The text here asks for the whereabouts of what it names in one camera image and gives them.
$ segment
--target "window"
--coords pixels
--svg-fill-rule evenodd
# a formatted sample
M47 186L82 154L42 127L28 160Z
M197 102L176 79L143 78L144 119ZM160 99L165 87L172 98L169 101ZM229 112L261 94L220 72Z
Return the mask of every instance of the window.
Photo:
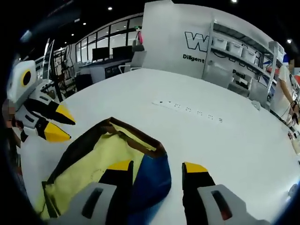
M105 27L104 29L98 31L98 39L102 38L105 35L108 35L109 27Z
M134 28L136 26L142 26L143 24L143 17L136 17L129 21L129 28Z
M133 41L134 41L135 38L136 38L136 34L137 34L136 31L133 31L133 32L129 32L129 33L128 33L128 46L129 46L129 45L132 45Z
M93 60L93 49L96 48L96 42L89 44L88 45L88 53L89 53L89 58L88 60L92 62Z
M88 38L89 43L92 43L95 40L96 40L96 33L90 35L89 38Z
M108 47L108 37L105 37L97 41L97 48L104 48L104 47Z
M110 48L109 54L113 54L113 48L125 46L126 44L126 34L117 34L110 37Z
M77 62L81 62L80 43L76 45L76 60Z
M87 38L81 41L81 62L86 62L88 60L87 42Z
M127 20L115 23L111 26L111 34L127 29Z

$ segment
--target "person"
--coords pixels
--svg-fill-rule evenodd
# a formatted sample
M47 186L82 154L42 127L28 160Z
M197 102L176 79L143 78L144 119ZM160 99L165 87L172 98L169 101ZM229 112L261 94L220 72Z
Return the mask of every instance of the person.
M281 66L274 97L270 105L270 109L287 124L291 123L293 113L299 115L299 105L295 101L295 91L290 78L290 74L295 67L300 67L299 57L290 60L288 65L284 63Z

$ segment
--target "white wall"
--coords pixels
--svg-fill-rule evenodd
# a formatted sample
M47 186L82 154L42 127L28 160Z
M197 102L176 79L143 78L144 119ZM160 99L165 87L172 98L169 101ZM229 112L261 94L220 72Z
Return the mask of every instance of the white wall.
M144 46L147 51L143 67L201 78L204 63L183 59L183 54L206 59L207 36L213 19L244 33L264 46L268 46L268 42L272 41L250 23L217 9L173 4L169 0L149 2L145 4L142 24ZM198 48L188 49L185 32L203 35L205 41L200 46L202 51ZM228 58L223 62L224 66L231 64L231 68L238 67L240 72L247 70L237 62L228 61Z

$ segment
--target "black ceiling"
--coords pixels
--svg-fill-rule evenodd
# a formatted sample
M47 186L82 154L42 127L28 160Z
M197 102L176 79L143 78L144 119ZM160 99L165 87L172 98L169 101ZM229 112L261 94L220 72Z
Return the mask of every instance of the black ceiling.
M231 0L172 1L174 3L207 6L236 15L278 41L289 54L298 53L300 32L297 21L299 18L297 18L297 8L293 6L294 1L292 0L285 0L284 4L283 1L271 0L238 0L237 4L232 4ZM24 17L19 24L21 27L19 36L43 20L49 20L49 18L56 16L53 27L44 26L43 32L37 38L31 43L21 46L21 56L25 57L29 53L32 59L41 56L48 37L55 38L56 49L65 46L65 42L68 44L77 42L107 23L143 12L144 3L144 0L138 2L133 0L52 0L48 1L47 5L41 5L40 1L21 3L21 8L28 8L29 10L20 10ZM109 6L113 8L112 11L107 10ZM80 22L74 22L74 19L78 17L80 17ZM286 43L287 38L293 40L291 45Z

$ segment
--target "cloth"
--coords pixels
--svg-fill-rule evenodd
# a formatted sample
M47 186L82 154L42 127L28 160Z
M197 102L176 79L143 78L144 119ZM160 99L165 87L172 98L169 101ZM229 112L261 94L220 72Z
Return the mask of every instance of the cloth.
M59 217L91 182L116 185L118 189L115 182L125 177L118 168L124 165L131 173L131 192L121 193L119 196L126 195L123 199L115 197L113 205L122 206L119 215L126 215L128 224L150 222L171 188L166 151L157 140L115 118L96 124L69 145L49 179L42 182L44 193L36 211L43 219ZM118 215L116 208L113 215Z
M284 81L286 83L286 86L293 97L293 86L290 79L290 71L287 66L281 66L279 70L279 79ZM277 85L275 87L275 93L274 97L272 99L270 109L274 111L282 120L288 122L289 119L289 106L290 102L285 97L281 87L280 83L277 82Z

